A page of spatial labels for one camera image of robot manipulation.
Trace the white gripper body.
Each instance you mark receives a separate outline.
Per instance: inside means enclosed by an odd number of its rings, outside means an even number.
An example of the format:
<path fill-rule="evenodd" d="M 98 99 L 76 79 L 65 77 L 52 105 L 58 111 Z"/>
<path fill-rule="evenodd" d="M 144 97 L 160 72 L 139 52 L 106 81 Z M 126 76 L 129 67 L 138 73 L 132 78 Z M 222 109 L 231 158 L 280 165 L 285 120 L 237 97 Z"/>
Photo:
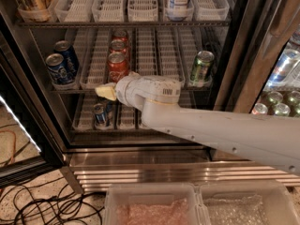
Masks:
<path fill-rule="evenodd" d="M 117 99 L 128 107 L 142 107 L 145 95 L 144 76 L 122 78 L 115 87 Z"/>

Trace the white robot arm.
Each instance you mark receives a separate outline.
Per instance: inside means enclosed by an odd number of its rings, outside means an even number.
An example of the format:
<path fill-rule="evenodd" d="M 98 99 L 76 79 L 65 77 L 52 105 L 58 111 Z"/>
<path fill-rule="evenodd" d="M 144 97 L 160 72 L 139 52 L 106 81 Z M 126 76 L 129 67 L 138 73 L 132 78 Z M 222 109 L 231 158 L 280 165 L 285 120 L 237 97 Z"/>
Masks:
<path fill-rule="evenodd" d="M 180 82 L 135 72 L 95 92 L 141 111 L 151 129 L 300 174 L 299 118 L 185 109 L 178 104 Z"/>

